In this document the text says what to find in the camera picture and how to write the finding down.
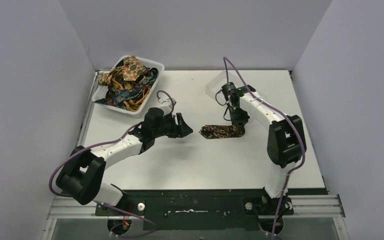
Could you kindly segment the brown floral tie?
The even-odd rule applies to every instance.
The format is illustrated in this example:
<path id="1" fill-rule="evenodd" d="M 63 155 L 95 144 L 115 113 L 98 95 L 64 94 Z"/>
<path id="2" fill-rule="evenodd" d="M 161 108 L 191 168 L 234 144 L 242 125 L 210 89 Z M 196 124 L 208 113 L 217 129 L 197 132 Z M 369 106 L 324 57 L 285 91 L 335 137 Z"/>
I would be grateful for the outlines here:
<path id="1" fill-rule="evenodd" d="M 231 139 L 244 136 L 246 129 L 237 125 L 204 125 L 198 133 L 208 140 Z"/>

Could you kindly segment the clear compartment tray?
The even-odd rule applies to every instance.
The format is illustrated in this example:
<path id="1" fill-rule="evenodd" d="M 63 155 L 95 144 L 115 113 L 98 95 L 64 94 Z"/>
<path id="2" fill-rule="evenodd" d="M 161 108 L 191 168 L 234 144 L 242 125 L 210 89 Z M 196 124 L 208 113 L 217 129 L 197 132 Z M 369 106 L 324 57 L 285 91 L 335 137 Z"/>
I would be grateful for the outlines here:
<path id="1" fill-rule="evenodd" d="M 234 83 L 234 85 L 237 88 L 240 88 L 240 87 L 245 88 L 245 85 L 243 84 L 243 82 L 232 73 L 228 74 L 228 78 L 229 78 L 229 81 Z M 217 101 L 220 102 L 221 97 L 219 95 L 221 94 L 222 86 L 226 83 L 227 83 L 226 73 L 222 72 L 205 86 L 205 94 L 210 98 L 212 98 L 213 100 L 215 100 L 216 102 Z M 242 110 L 246 111 L 248 114 L 253 115 L 254 117 L 257 115 L 257 112 L 260 112 L 265 115 L 276 114 L 276 112 L 272 111 L 271 108 L 259 102 L 253 96 L 251 96 L 251 94 L 247 89 L 246 91 L 247 92 L 243 95 L 245 99 L 242 99 L 242 97 L 240 97 L 240 100 L 239 100 L 239 106 Z"/>

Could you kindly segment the white plastic basket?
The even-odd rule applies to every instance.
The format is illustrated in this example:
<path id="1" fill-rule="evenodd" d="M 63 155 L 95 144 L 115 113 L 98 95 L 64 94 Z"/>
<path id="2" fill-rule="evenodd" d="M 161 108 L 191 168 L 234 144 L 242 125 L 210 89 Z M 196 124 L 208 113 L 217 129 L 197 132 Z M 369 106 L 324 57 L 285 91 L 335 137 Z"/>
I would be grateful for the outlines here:
<path id="1" fill-rule="evenodd" d="M 128 55 L 125 55 L 125 56 L 122 56 L 118 62 L 114 65 L 114 67 L 116 66 L 120 66 L 120 61 L 122 61 L 122 59 L 126 58 Z M 127 114 L 127 115 L 131 115 L 131 116 L 139 116 L 139 114 L 141 113 L 141 111 L 144 110 L 145 108 L 145 104 L 146 102 L 148 101 L 148 99 L 150 98 L 152 92 L 155 90 L 156 88 L 156 85 L 158 83 L 158 81 L 160 80 L 160 75 L 164 72 L 165 70 L 165 66 L 159 62 L 156 62 L 154 60 L 150 60 L 150 59 L 146 59 L 146 58 L 142 58 L 142 57 L 137 57 L 141 63 L 146 67 L 146 68 L 156 68 L 158 71 L 159 71 L 159 75 L 158 77 L 156 78 L 156 82 L 153 84 L 152 88 L 151 88 L 151 91 L 150 91 L 150 94 L 148 95 L 148 97 L 144 100 L 143 104 L 139 107 L 138 111 L 128 111 L 128 110 L 125 110 L 125 109 L 121 109 L 121 108 L 117 108 L 115 106 L 111 106 L 111 105 L 106 105 L 104 104 L 104 98 L 106 97 L 106 94 L 108 92 L 108 88 L 106 86 L 102 86 L 102 85 L 99 85 L 99 79 L 102 77 L 103 74 L 105 73 L 108 73 L 109 71 L 104 71 L 103 73 L 100 74 L 100 76 L 98 77 L 97 79 L 97 88 L 95 90 L 95 92 L 92 94 L 92 97 L 91 97 L 91 101 L 95 104 L 98 104 L 104 108 L 107 108 L 109 110 L 112 110 L 112 111 L 116 111 L 116 112 L 119 112 L 119 113 L 123 113 L 123 114 Z"/>

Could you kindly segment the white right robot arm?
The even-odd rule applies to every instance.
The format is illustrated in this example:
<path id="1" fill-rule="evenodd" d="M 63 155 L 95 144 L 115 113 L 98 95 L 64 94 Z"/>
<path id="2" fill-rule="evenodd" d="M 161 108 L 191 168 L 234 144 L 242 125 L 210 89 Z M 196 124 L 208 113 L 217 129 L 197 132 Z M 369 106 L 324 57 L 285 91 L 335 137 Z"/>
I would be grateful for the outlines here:
<path id="1" fill-rule="evenodd" d="M 267 129 L 266 150 L 271 165 L 263 189 L 271 199 L 284 196 L 291 170 L 307 150 L 302 119 L 275 110 L 250 85 L 236 87 L 228 82 L 221 92 L 233 126 L 242 128 L 253 117 Z"/>

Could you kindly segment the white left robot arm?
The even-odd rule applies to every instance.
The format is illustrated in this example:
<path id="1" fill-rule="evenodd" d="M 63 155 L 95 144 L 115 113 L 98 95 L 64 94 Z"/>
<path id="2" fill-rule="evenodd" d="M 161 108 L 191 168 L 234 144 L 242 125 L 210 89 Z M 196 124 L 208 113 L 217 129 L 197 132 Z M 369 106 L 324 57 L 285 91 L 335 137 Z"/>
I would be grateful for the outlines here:
<path id="1" fill-rule="evenodd" d="M 106 204 L 114 214 L 121 215 L 126 212 L 128 201 L 121 189 L 103 181 L 105 171 L 126 158 L 146 152 L 157 138 L 184 138 L 192 133 L 180 112 L 172 115 L 160 107 L 152 107 L 141 122 L 120 138 L 74 148 L 50 183 L 62 190 L 63 197 L 73 198 L 81 205 Z"/>

